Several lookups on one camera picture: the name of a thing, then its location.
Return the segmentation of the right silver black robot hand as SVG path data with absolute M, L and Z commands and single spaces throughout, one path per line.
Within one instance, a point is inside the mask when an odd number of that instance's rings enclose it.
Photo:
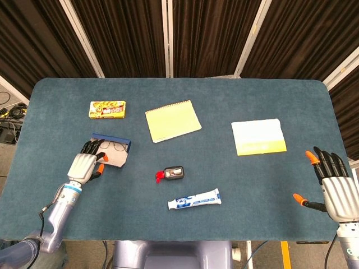
M 294 193 L 301 206 L 326 212 L 337 223 L 358 222 L 358 183 L 349 176 L 339 155 L 314 147 L 306 151 L 323 194 L 323 203 L 312 202 Z

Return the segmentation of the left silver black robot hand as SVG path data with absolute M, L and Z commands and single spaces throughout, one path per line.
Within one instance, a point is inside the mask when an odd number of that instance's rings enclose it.
M 80 185 L 86 184 L 88 181 L 100 177 L 105 168 L 105 163 L 108 161 L 108 156 L 105 152 L 98 153 L 98 150 L 104 139 L 93 140 L 86 142 L 81 151 L 75 156 L 71 167 L 68 171 L 69 181 L 74 181 Z

